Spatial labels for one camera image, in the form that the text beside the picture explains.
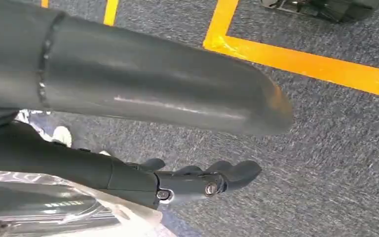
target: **bolt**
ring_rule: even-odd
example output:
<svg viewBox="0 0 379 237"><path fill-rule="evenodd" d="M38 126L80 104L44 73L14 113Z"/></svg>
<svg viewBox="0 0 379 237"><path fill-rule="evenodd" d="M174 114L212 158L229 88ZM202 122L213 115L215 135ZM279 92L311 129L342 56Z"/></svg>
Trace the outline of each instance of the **bolt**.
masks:
<svg viewBox="0 0 379 237"><path fill-rule="evenodd" d="M217 184L216 183L208 183L207 186L205 186L205 195L207 197L212 197L217 193Z"/></svg>
<svg viewBox="0 0 379 237"><path fill-rule="evenodd" d="M159 191L157 191L156 196L160 200L168 200L170 194L167 190L159 190Z"/></svg>

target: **orange floor marking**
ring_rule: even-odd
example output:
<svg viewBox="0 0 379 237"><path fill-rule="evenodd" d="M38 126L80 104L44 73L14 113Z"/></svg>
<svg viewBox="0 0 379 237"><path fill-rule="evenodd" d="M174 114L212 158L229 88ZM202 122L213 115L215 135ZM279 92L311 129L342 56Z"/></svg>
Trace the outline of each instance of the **orange floor marking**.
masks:
<svg viewBox="0 0 379 237"><path fill-rule="evenodd" d="M107 0L105 8L104 24L113 26L115 23L115 16L117 14L118 0Z"/></svg>
<svg viewBox="0 0 379 237"><path fill-rule="evenodd" d="M379 68L226 36L237 4L218 0L206 49L379 95Z"/></svg>

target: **white sneaker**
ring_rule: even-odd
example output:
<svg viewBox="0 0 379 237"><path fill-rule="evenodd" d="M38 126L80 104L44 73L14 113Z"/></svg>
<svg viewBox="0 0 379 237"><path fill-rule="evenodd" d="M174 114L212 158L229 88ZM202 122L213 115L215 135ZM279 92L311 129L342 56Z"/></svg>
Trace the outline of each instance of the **white sneaker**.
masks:
<svg viewBox="0 0 379 237"><path fill-rule="evenodd" d="M52 140L61 142L65 144L67 147L72 147L72 135L67 127L57 127L53 132Z"/></svg>
<svg viewBox="0 0 379 237"><path fill-rule="evenodd" d="M106 156L111 156L111 154L108 153L107 151L101 151L101 152L99 152L99 154L103 154L103 155L106 155Z"/></svg>

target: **gray carpet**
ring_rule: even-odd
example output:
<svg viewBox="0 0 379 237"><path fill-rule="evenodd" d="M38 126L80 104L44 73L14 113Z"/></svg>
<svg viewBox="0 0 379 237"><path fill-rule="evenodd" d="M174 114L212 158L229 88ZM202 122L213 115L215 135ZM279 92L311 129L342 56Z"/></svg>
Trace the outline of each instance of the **gray carpet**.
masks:
<svg viewBox="0 0 379 237"><path fill-rule="evenodd" d="M240 0L229 35L379 67L379 10L332 25ZM105 1L50 0L101 22ZM216 1L123 0L116 25L201 47ZM379 236L379 96L258 65L288 94L295 124L284 135L234 136L171 125L54 113L76 147L118 158L162 158L167 168L218 160L259 162L249 187L164 210L205 237ZM190 236L186 232L176 234Z"/></svg>

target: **seam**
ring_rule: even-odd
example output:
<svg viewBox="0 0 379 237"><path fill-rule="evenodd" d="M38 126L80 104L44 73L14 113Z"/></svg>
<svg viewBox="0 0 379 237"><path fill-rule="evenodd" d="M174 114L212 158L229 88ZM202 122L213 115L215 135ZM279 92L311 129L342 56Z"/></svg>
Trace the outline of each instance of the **seam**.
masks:
<svg viewBox="0 0 379 237"><path fill-rule="evenodd" d="M38 59L38 81L37 81L37 89L38 89L38 99L41 105L45 109L51 109L50 104L47 99L46 90L45 90L45 72L48 68L48 61L50 58L50 53L54 45L55 34L60 27L62 21L66 18L67 14L64 12L59 13L53 20L50 25L49 30L47 31L44 42L41 46L41 53Z"/></svg>

